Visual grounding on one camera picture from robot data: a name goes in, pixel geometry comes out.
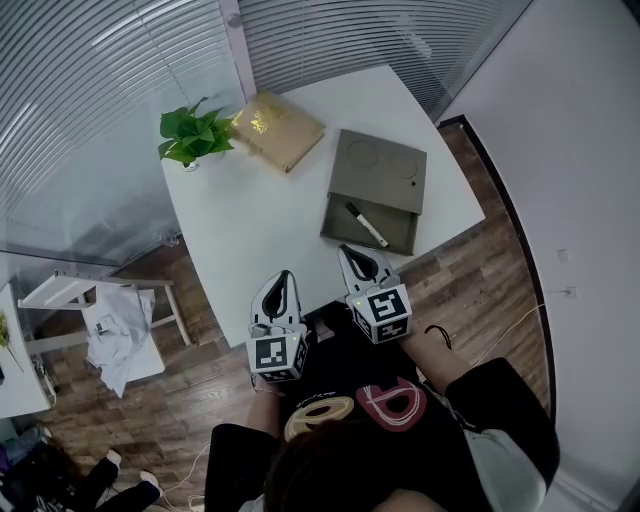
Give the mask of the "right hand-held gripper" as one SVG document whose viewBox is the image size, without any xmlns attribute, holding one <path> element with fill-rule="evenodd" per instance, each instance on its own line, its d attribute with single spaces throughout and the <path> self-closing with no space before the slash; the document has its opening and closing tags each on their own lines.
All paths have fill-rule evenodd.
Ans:
<svg viewBox="0 0 640 512">
<path fill-rule="evenodd" d="M 407 335 L 412 320 L 408 292 L 385 255 L 341 244 L 338 257 L 348 290 L 345 303 L 365 336 L 373 344 L 381 344 Z"/>
</svg>

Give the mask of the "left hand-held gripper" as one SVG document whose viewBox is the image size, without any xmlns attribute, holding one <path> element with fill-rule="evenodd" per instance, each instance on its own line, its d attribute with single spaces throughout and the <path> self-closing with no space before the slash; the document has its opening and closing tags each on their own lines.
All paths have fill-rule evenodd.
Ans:
<svg viewBox="0 0 640 512">
<path fill-rule="evenodd" d="M 251 303 L 247 341 L 251 372 L 271 383 L 300 379 L 309 332 L 294 275 L 283 270 L 262 286 Z"/>
</svg>

